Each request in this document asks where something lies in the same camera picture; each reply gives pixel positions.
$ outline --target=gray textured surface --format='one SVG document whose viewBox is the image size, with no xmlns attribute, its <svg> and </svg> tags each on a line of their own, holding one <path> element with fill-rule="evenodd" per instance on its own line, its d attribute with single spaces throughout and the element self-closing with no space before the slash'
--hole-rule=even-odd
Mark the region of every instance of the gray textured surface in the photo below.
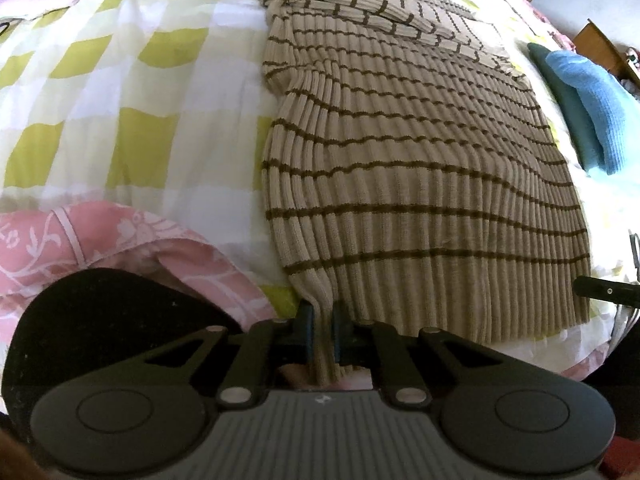
<svg viewBox="0 0 640 480">
<path fill-rule="evenodd" d="M 571 38 L 590 18 L 613 43 L 640 46 L 638 2 L 640 0 L 533 0 L 533 5 Z"/>
<path fill-rule="evenodd" d="M 146 478 L 510 479 L 460 458 L 447 447 L 426 415 L 393 410 L 372 391 L 272 392 L 254 410 L 222 415 L 208 439 L 190 457 Z M 564 478 L 598 480 L 600 476 L 583 472 Z"/>
</svg>

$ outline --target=dark green pillow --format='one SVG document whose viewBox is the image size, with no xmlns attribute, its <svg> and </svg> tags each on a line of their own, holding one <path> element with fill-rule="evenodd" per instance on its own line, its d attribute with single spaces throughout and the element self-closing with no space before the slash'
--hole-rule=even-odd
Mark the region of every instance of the dark green pillow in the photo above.
<svg viewBox="0 0 640 480">
<path fill-rule="evenodd" d="M 546 63 L 546 56 L 551 53 L 547 47 L 537 43 L 529 43 L 527 47 L 531 60 L 538 67 L 546 84 L 556 96 L 582 168 L 587 173 L 594 168 L 604 168 L 602 146 L 596 136 L 593 121 L 582 104 L 578 92 L 572 86 L 564 83 Z"/>
</svg>

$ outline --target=gray plastic panel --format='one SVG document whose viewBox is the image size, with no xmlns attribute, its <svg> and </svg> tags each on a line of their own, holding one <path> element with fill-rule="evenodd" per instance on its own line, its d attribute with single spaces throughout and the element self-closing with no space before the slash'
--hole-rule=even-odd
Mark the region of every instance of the gray plastic panel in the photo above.
<svg viewBox="0 0 640 480">
<path fill-rule="evenodd" d="M 512 479 L 467 461 L 447 445 L 428 416 L 390 408 L 374 391 L 273 391 L 258 408 L 223 413 L 207 439 L 181 462 L 136 478 Z M 562 478 L 602 477 L 585 470 Z"/>
</svg>

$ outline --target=ribbed knit fabric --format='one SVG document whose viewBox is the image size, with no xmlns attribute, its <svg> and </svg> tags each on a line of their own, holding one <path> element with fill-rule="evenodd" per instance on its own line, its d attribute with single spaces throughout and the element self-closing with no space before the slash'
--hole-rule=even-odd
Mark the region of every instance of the ribbed knit fabric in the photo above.
<svg viewBox="0 0 640 480">
<path fill-rule="evenodd" d="M 588 320 L 590 273 L 568 168 L 497 31 L 445 0 L 263 0 L 266 215 L 291 283 L 330 314 L 481 343 Z"/>
</svg>

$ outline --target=screw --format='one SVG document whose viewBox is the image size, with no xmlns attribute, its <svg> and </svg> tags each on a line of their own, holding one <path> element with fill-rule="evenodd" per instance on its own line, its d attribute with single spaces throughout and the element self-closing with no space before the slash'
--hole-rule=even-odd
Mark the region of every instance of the screw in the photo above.
<svg viewBox="0 0 640 480">
<path fill-rule="evenodd" d="M 225 388 L 220 392 L 220 400 L 227 404 L 242 404 L 251 399 L 251 391 L 242 386 Z"/>
<path fill-rule="evenodd" d="M 400 388 L 396 400 L 403 404 L 420 404 L 427 400 L 427 394 L 419 388 Z"/>
</svg>

